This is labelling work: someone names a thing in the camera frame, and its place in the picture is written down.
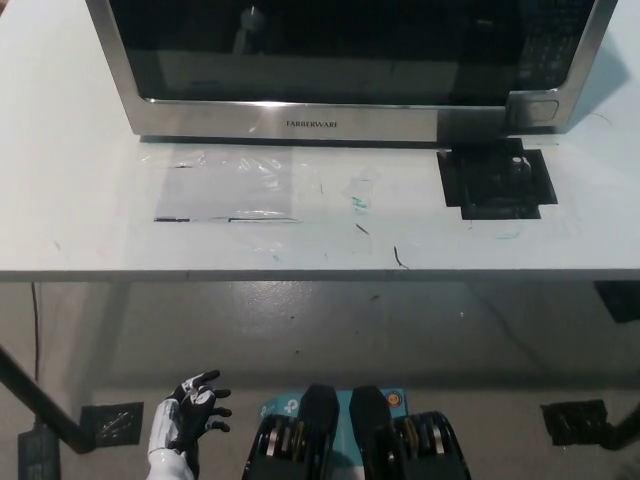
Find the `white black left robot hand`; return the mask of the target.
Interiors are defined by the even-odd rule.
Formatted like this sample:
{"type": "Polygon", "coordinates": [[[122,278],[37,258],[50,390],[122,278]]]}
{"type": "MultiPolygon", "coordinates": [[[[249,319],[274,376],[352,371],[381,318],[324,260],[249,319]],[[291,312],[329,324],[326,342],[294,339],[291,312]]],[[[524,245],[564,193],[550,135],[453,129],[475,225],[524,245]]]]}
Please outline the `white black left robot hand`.
{"type": "Polygon", "coordinates": [[[157,407],[149,437],[148,453],[172,450],[179,454],[193,450],[200,438],[213,430],[228,433],[224,421],[232,411],[216,405],[231,395],[216,389],[219,370],[208,371],[182,381],[157,407]]]}

